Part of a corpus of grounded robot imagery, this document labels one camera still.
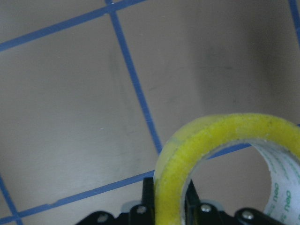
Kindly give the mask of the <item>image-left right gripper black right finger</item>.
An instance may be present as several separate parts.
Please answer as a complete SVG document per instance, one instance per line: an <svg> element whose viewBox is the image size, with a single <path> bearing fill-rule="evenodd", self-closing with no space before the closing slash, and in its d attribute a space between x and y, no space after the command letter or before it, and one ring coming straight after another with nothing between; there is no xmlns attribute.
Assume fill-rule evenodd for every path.
<svg viewBox="0 0 300 225"><path fill-rule="evenodd" d="M252 208L242 208L233 216L209 202L202 202L193 182L185 195L185 224L187 225L272 225L273 219Z"/></svg>

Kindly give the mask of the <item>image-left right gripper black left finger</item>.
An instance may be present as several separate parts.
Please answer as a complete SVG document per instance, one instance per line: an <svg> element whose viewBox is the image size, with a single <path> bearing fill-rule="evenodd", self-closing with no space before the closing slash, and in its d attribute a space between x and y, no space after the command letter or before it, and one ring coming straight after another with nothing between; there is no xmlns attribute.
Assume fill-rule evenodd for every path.
<svg viewBox="0 0 300 225"><path fill-rule="evenodd" d="M106 211L96 211L79 221L81 225L153 225L155 224L154 211L154 181L153 178L144 178L142 184L142 198L139 204L134 205L127 212L114 217Z"/></svg>

